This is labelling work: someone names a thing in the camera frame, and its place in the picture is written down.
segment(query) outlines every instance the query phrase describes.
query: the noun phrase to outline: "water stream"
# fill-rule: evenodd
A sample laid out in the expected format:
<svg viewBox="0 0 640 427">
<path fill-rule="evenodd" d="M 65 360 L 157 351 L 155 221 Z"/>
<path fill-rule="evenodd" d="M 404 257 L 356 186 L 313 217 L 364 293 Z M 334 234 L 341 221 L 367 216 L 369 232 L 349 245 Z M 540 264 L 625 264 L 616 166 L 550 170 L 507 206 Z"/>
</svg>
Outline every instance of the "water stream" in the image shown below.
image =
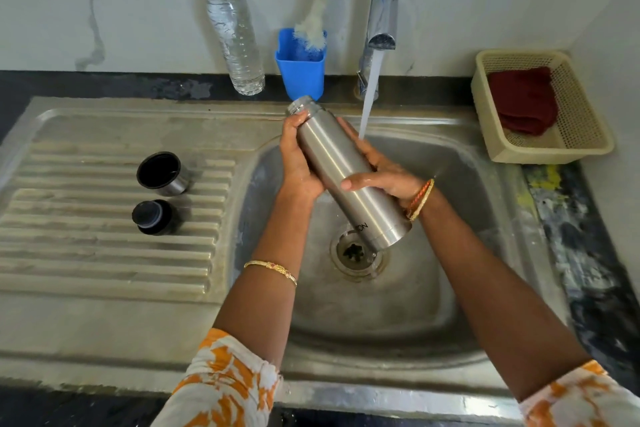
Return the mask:
<svg viewBox="0 0 640 427">
<path fill-rule="evenodd" d="M 376 96 L 378 77 L 380 76 L 380 67 L 382 66 L 382 58 L 384 55 L 385 52 L 382 50 L 373 50 L 369 81 L 367 83 L 367 91 L 364 94 L 364 107 L 362 108 L 362 118 L 360 119 L 360 132 L 358 133 L 358 138 L 360 139 L 364 139 L 364 134 L 367 131 L 367 122 L 369 121 L 369 114 L 371 113 L 371 107 L 373 106 L 373 99 Z"/>
</svg>

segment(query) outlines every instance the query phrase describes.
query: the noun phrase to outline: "hand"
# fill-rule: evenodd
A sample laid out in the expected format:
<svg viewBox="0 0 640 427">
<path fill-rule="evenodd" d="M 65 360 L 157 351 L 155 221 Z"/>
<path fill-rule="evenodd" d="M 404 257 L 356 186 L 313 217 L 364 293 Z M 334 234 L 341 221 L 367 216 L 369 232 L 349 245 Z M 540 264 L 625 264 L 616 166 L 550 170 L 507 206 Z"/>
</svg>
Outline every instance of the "hand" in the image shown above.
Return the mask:
<svg viewBox="0 0 640 427">
<path fill-rule="evenodd" d="M 413 198 L 417 196 L 425 181 L 410 174 L 399 164 L 392 162 L 378 152 L 367 140 L 358 139 L 358 132 L 343 118 L 338 117 L 338 122 L 347 132 L 373 166 L 376 172 L 361 172 L 349 176 L 342 181 L 340 187 L 345 190 L 358 190 L 367 186 L 383 189 L 387 194 L 398 198 L 403 208 L 408 208 Z"/>
<path fill-rule="evenodd" d="M 318 177 L 310 171 L 307 158 L 302 153 L 296 139 L 298 127 L 307 118 L 307 112 L 287 117 L 282 125 L 280 138 L 280 152 L 284 167 L 281 193 L 295 197 L 308 197 L 312 201 L 324 191 L 324 186 Z"/>
</svg>

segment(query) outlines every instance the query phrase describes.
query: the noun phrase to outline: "gray vein on wall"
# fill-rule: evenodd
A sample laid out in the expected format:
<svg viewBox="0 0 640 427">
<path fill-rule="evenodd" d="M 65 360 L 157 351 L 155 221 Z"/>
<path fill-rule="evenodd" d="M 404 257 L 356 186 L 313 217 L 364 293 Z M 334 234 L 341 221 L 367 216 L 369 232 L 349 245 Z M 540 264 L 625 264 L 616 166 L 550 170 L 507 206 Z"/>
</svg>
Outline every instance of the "gray vein on wall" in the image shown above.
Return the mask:
<svg viewBox="0 0 640 427">
<path fill-rule="evenodd" d="M 86 71 L 86 68 L 92 64 L 98 66 L 104 61 L 106 50 L 104 42 L 100 36 L 100 29 L 98 27 L 98 20 L 95 18 L 95 4 L 96 0 L 89 0 L 89 29 L 93 33 L 93 49 L 89 56 L 76 59 L 76 71 Z"/>
</svg>

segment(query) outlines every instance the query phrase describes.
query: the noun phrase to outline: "red cloth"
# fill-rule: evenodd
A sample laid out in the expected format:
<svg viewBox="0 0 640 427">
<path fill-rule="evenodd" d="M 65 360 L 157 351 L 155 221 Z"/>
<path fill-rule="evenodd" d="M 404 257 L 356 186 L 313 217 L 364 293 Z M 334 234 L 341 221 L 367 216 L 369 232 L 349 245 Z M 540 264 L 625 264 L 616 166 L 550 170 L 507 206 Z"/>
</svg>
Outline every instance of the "red cloth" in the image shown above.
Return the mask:
<svg viewBox="0 0 640 427">
<path fill-rule="evenodd" d="M 551 69 L 512 69 L 488 75 L 500 123 L 509 130 L 542 135 L 556 123 L 558 105 Z"/>
</svg>

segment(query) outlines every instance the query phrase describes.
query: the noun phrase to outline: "forearm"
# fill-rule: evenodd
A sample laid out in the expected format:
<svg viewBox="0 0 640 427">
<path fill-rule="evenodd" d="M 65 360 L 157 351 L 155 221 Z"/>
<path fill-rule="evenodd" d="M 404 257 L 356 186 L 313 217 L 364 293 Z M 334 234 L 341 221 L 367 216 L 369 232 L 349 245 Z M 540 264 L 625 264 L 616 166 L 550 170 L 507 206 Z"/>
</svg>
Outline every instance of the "forearm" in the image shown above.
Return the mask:
<svg viewBox="0 0 640 427">
<path fill-rule="evenodd" d="M 252 258 L 281 265 L 297 279 L 312 208 L 313 201 L 307 197 L 281 190 Z M 229 291 L 214 327 L 279 367 L 289 335 L 295 290 L 283 274 L 249 266 Z"/>
<path fill-rule="evenodd" d="M 480 345 L 516 399 L 588 361 L 571 331 L 484 246 L 438 189 L 420 221 Z"/>
</svg>

